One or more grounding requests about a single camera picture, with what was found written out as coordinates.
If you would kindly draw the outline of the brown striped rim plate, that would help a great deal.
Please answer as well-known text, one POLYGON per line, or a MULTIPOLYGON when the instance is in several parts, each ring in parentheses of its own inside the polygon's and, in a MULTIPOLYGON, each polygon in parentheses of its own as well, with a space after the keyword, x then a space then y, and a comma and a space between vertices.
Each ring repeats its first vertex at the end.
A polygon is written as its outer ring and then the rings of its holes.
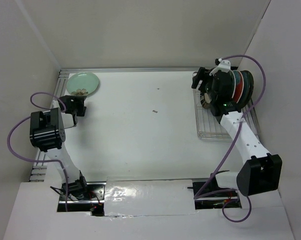
POLYGON ((206 92, 200 93, 200 104, 206 110, 211 108, 211 99, 208 93, 206 92))

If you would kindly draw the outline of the red teal flower plate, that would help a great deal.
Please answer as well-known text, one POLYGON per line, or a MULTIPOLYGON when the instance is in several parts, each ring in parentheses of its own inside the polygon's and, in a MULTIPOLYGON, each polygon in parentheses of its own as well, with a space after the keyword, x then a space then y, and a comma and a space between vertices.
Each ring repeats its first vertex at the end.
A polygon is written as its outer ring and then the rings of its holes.
POLYGON ((233 74, 235 78, 235 92, 234 92, 233 100, 236 103, 239 103, 244 91, 244 77, 242 73, 238 70, 234 70, 233 74))

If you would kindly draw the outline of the dark teal blossom plate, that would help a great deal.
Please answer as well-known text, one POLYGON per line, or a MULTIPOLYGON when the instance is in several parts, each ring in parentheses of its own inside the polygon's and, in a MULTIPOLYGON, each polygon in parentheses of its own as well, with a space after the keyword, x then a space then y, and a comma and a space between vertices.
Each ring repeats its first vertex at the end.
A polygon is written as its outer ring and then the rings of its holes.
POLYGON ((246 80, 248 81, 248 94, 247 97, 245 98, 245 101, 243 103, 243 106, 245 107, 249 101, 252 98, 253 92, 254 92, 254 77, 252 75, 252 73, 248 70, 244 70, 243 74, 245 75, 246 80))

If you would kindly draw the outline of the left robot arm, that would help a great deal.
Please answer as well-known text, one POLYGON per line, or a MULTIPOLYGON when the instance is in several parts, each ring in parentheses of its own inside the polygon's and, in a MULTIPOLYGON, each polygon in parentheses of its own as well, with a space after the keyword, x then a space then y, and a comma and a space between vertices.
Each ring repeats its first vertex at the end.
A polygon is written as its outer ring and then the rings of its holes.
POLYGON ((61 192, 84 200, 89 186, 82 172, 73 163, 65 146, 65 129, 76 127, 78 117, 84 117, 86 96, 64 95, 53 102, 46 111, 30 114, 30 143, 44 152, 50 160, 57 160, 55 167, 61 176, 61 192))

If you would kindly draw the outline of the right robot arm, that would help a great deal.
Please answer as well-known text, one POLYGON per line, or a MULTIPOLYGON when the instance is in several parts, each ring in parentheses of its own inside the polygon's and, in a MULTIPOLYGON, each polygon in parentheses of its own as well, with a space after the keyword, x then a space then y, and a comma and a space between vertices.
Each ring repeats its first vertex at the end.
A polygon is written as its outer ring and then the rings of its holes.
POLYGON ((261 144, 245 119, 248 112, 243 111, 254 91, 253 75, 247 70, 200 67, 193 73, 191 87, 200 91, 201 101, 231 137, 230 148, 237 148, 242 159, 239 172, 222 171, 224 156, 194 198, 207 196, 207 188, 214 196, 230 189, 245 197, 277 190, 282 159, 261 144))

